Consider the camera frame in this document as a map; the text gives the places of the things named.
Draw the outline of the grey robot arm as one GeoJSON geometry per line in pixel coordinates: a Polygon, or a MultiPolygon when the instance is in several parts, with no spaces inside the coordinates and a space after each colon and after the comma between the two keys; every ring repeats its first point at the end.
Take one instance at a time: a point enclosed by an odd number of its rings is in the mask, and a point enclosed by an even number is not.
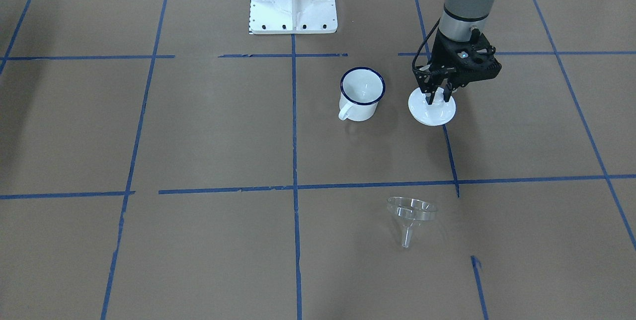
{"type": "Polygon", "coordinates": [[[484,34],[495,0],[445,0],[443,13],[432,28],[431,57],[424,66],[412,64],[413,75],[425,102],[434,102],[438,89],[443,102],[471,82],[491,80],[502,66],[496,48],[484,34]]]}

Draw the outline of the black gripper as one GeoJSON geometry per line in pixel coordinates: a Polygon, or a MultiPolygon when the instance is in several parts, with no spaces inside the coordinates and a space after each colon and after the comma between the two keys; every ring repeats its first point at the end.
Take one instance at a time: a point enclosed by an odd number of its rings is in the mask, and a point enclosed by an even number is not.
{"type": "Polygon", "coordinates": [[[427,105],[435,102],[437,89],[444,80],[447,84],[443,98],[448,103],[455,90],[471,82],[492,80],[502,70],[495,57],[496,48],[479,29],[469,32],[468,41],[454,41],[436,31],[431,57],[424,66],[417,66],[416,60],[431,35],[431,32],[427,35],[412,60],[412,73],[420,91],[426,93],[427,105]]]}

